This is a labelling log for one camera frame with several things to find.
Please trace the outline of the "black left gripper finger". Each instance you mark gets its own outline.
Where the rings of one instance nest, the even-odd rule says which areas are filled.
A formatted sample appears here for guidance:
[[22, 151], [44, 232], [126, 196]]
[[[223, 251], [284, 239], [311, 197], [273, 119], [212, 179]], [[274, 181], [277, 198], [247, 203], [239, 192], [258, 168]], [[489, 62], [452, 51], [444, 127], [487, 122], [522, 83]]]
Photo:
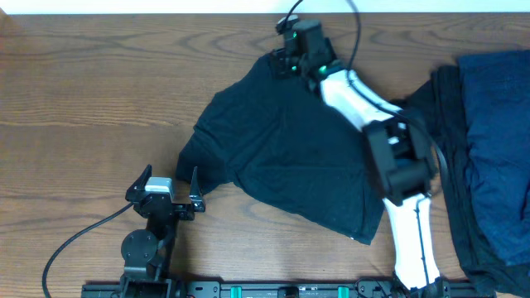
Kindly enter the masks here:
[[195, 166], [193, 169], [191, 182], [190, 182], [190, 193], [189, 198], [191, 205], [195, 212], [205, 212], [206, 211], [206, 203], [204, 201], [204, 197], [202, 195], [202, 190], [200, 188], [199, 184], [199, 178], [198, 178], [198, 167]]
[[141, 202], [146, 196], [146, 184], [152, 177], [152, 166], [148, 164], [142, 174], [128, 187], [125, 200], [127, 202]]

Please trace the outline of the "dark teal t-shirt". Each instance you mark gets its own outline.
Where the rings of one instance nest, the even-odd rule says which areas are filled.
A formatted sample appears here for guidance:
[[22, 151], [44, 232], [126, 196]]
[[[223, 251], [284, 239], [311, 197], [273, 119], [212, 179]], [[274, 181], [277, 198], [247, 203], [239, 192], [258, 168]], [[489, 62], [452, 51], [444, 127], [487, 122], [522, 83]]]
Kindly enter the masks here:
[[176, 177], [197, 178], [204, 193], [233, 183], [363, 244], [383, 213], [361, 133], [302, 78], [276, 79], [268, 55], [212, 98], [178, 156]]

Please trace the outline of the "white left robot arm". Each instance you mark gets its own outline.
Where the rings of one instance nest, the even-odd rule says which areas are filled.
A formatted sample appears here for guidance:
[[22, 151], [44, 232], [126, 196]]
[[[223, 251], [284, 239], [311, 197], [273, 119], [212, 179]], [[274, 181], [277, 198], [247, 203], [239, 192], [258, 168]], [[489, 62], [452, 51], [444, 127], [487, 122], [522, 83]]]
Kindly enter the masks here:
[[172, 179], [154, 177], [150, 165], [127, 189], [125, 200], [147, 220], [147, 225], [131, 232], [122, 242], [124, 273], [118, 297], [187, 296], [185, 283], [171, 276], [169, 266], [177, 224], [182, 220], [192, 221], [196, 213], [206, 211], [197, 168], [192, 172], [189, 197], [188, 204], [175, 203]]

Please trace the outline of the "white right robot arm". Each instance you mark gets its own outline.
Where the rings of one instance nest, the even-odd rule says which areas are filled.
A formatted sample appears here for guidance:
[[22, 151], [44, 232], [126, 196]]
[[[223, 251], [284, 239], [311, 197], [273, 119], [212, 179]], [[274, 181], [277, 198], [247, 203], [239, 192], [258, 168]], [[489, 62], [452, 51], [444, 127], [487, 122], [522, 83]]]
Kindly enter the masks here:
[[379, 192], [393, 232], [391, 297], [447, 297], [433, 252], [431, 180], [436, 158], [422, 116], [389, 103], [371, 90], [351, 65], [344, 65], [318, 20], [288, 13], [276, 24], [283, 48], [272, 52], [280, 78], [300, 75], [324, 103], [342, 114], [367, 144], [372, 184]]

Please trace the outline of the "black garment in pile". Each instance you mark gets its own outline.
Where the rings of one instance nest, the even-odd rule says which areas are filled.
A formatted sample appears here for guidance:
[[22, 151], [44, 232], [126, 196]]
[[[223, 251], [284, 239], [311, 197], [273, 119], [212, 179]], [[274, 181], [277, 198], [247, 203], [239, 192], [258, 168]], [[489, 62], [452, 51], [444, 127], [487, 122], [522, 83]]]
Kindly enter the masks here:
[[461, 87], [459, 69], [452, 65], [442, 66], [431, 73], [422, 87], [397, 104], [422, 112], [426, 130], [446, 159], [441, 186], [452, 241], [464, 274], [481, 293], [497, 291], [528, 297], [529, 263], [506, 265], [494, 253], [475, 218], [470, 186], [465, 181], [465, 168], [470, 165], [470, 158]]

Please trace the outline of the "blue garment in pile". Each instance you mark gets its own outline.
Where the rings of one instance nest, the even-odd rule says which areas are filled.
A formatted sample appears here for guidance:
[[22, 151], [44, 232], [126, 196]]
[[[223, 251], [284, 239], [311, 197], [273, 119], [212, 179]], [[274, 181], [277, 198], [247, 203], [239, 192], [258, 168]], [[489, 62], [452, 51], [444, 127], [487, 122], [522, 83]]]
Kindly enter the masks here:
[[508, 266], [529, 261], [529, 53], [459, 58], [465, 170], [479, 228]]

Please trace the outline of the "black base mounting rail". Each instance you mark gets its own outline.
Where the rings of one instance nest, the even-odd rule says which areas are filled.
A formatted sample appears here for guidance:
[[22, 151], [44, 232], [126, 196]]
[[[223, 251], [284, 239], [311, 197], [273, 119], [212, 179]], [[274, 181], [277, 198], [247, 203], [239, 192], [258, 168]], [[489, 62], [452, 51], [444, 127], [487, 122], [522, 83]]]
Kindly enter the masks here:
[[82, 298], [473, 298], [482, 295], [469, 282], [442, 279], [416, 290], [395, 281], [361, 279], [354, 283], [221, 283], [218, 281], [131, 281], [93, 283], [82, 286]]

